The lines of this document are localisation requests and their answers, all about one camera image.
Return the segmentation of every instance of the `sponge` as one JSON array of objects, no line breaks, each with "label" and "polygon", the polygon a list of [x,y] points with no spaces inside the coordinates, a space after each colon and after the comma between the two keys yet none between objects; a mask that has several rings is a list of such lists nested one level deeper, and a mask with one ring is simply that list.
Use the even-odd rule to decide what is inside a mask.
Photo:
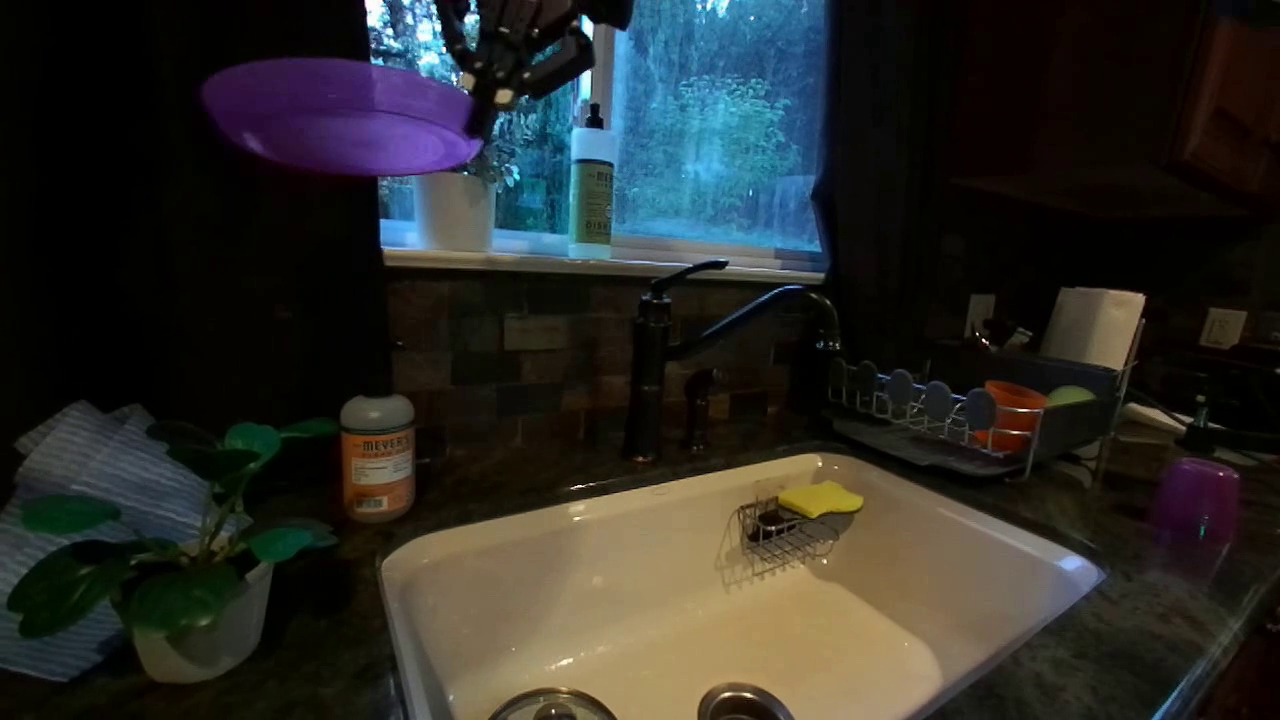
[{"label": "sponge", "polygon": [[816,518],[852,518],[863,507],[863,498],[860,492],[846,492],[842,483],[836,482],[816,482],[816,483],[790,483],[784,492],[775,492],[775,501],[788,507],[788,514],[800,514],[807,521]]}]

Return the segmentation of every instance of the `window sill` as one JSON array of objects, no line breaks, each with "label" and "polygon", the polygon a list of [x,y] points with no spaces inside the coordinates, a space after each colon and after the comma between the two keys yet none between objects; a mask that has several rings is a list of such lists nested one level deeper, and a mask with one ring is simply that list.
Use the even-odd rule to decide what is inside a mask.
[{"label": "window sill", "polygon": [[494,234],[490,247],[427,247],[416,240],[406,219],[383,219],[383,266],[389,267],[430,267],[430,271],[542,271],[542,278],[663,278],[708,255],[724,255],[728,267],[708,279],[746,284],[819,284],[827,259],[819,251],[757,251],[733,243],[661,243],[661,240],[613,240],[573,243],[553,234]]}]

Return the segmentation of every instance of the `curtain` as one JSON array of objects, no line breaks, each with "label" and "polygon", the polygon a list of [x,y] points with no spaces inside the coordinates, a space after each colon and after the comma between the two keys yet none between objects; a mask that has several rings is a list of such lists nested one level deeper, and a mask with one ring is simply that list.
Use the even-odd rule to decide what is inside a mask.
[{"label": "curtain", "polygon": [[937,138],[946,54],[946,6],[831,0],[827,116],[816,208],[827,240],[827,292],[846,352],[875,366],[916,352],[931,271]]},{"label": "curtain", "polygon": [[258,166],[197,98],[362,58],[360,0],[3,6],[0,45],[3,444],[67,402],[223,429],[389,383],[374,179]]}]

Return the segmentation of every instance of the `countertop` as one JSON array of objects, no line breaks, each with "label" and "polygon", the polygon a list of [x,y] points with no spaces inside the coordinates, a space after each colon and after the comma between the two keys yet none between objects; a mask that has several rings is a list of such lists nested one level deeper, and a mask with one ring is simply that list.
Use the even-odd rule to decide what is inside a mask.
[{"label": "countertop", "polygon": [[602,444],[503,447],[439,457],[419,473],[416,507],[383,527],[341,523],[322,490],[289,490],[273,503],[313,503],[341,523],[341,548],[276,572],[258,654],[234,671],[162,689],[140,676],[123,646],[70,685],[0,671],[0,716],[234,716],[234,720],[396,720],[396,657],[383,629],[374,561],[396,543],[485,518],[573,498],[661,483],[689,473],[746,465],[784,453],[836,447],[886,465],[916,483],[1059,541],[1104,568],[1104,586],[1003,666],[951,698],[940,720],[993,716],[1186,716],[1265,613],[1280,575],[1280,468],[1245,473],[1245,534],[1216,568],[1176,568],[1158,556],[1148,507],[1168,447],[1111,444],[1109,477],[1045,465],[1030,477],[961,482],[852,447],[807,422],[764,422],[708,457],[627,465]]}]

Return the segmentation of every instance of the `sink drain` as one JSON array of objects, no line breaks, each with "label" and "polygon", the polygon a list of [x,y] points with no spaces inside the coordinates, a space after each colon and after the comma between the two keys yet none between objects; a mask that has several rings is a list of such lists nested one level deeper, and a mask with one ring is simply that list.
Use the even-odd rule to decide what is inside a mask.
[{"label": "sink drain", "polygon": [[569,689],[534,689],[511,698],[490,720],[617,720],[595,698]]},{"label": "sink drain", "polygon": [[790,711],[766,689],[719,685],[694,706],[694,720],[790,720]]}]

